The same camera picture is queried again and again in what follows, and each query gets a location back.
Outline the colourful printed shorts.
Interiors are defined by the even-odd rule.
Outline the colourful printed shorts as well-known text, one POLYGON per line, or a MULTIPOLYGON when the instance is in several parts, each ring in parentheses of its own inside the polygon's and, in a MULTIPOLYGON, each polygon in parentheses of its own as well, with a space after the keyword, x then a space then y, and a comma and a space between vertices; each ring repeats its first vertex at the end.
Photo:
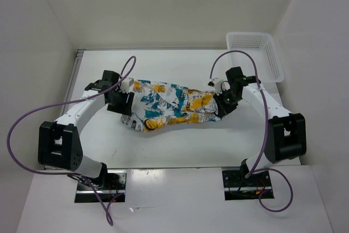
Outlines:
POLYGON ((131 115, 122 115, 121 121, 136 131, 221 120, 214 91, 149 80, 136 80, 131 91, 134 93, 131 115))

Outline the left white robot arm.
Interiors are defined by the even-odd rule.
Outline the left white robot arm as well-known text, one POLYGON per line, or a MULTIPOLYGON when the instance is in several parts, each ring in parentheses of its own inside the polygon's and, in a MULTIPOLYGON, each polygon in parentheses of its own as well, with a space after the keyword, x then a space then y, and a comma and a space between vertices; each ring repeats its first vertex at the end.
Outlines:
POLYGON ((39 164, 71 171, 87 178, 96 189, 105 188, 113 177, 106 164, 83 154, 80 133, 103 107, 129 116, 134 98, 130 90, 133 84, 134 79, 106 70, 100 80, 85 87, 80 102, 55 121, 43 122, 39 128, 39 164))

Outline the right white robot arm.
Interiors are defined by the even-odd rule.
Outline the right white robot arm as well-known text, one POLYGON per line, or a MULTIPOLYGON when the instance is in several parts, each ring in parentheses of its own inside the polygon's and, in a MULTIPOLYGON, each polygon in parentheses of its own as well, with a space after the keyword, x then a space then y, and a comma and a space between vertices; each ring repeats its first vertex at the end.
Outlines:
POLYGON ((226 72, 226 80, 213 78, 214 99, 218 117, 232 113, 239 102, 248 103, 265 123, 262 148, 258 154, 244 159, 239 167, 239 179, 250 186, 258 180, 258 173, 272 168, 283 160, 291 160, 306 153, 306 124, 301 113, 292 113, 280 105, 264 88, 256 76, 245 76, 240 67, 226 72))

